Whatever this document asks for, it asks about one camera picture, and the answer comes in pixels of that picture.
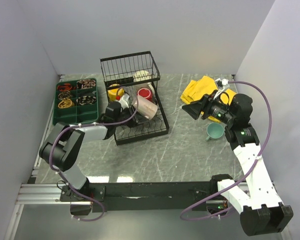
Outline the red mug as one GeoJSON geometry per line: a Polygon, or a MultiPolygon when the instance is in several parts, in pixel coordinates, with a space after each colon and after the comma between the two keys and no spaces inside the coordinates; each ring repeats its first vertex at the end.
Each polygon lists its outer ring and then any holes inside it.
{"type": "Polygon", "coordinates": [[[137,91],[137,95],[140,97],[143,97],[144,99],[146,99],[154,104],[157,104],[157,101],[154,99],[152,90],[150,90],[148,88],[145,88],[145,87],[140,88],[137,91]]]}

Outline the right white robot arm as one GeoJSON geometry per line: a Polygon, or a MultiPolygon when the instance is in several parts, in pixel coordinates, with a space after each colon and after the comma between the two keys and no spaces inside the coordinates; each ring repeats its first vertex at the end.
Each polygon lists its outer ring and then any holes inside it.
{"type": "Polygon", "coordinates": [[[192,204],[183,214],[214,198],[222,197],[239,213],[240,224],[247,236],[280,233],[294,213],[278,195],[262,157],[263,147],[250,124],[253,100],[237,93],[230,103],[223,103],[214,91],[200,100],[184,105],[182,109],[193,119],[214,117],[225,124],[224,134],[244,173],[248,193],[226,174],[215,175],[210,180],[210,196],[192,204]]]}

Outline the small teal cup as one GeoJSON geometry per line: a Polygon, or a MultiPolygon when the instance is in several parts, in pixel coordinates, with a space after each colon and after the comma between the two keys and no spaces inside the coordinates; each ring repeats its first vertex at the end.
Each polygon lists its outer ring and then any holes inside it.
{"type": "Polygon", "coordinates": [[[224,134],[224,127],[216,122],[210,123],[206,128],[207,137],[206,140],[220,139],[224,134]]]}

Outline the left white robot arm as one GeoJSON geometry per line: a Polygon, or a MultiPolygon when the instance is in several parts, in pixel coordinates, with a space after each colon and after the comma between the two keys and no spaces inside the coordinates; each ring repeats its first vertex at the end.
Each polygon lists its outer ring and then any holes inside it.
{"type": "Polygon", "coordinates": [[[92,123],[56,123],[41,145],[39,157],[69,184],[78,201],[84,201],[90,195],[90,181],[76,163],[82,143],[109,139],[117,127],[130,124],[137,109],[137,103],[124,108],[119,101],[110,102],[105,112],[92,123]]]}

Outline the pink mug lilac inside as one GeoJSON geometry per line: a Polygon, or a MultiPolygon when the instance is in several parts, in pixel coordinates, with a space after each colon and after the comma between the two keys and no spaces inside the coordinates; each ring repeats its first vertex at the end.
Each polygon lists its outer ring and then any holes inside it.
{"type": "Polygon", "coordinates": [[[142,96],[137,96],[132,102],[132,106],[139,114],[148,120],[152,120],[158,111],[158,106],[142,96]]]}

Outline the white floral mug green inside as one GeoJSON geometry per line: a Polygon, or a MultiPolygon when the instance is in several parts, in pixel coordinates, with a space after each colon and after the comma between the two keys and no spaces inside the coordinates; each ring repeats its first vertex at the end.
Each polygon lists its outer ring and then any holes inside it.
{"type": "Polygon", "coordinates": [[[155,90],[152,86],[151,82],[145,82],[145,83],[141,83],[142,81],[146,81],[146,80],[151,80],[152,76],[151,74],[146,71],[146,70],[139,70],[136,71],[133,75],[133,82],[137,83],[136,85],[133,86],[133,89],[137,92],[139,89],[141,88],[146,88],[149,89],[153,94],[155,93],[155,90]]]}

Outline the yellow mug black handle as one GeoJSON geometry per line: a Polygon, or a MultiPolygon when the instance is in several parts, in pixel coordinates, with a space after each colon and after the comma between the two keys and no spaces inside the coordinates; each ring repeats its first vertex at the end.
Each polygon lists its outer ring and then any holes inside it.
{"type": "Polygon", "coordinates": [[[125,90],[123,88],[120,88],[120,85],[115,83],[115,84],[112,84],[109,86],[110,88],[112,87],[116,87],[116,88],[113,88],[113,89],[109,89],[107,91],[107,95],[108,95],[108,100],[110,102],[114,102],[116,100],[119,100],[124,94],[125,94],[125,90]]]}

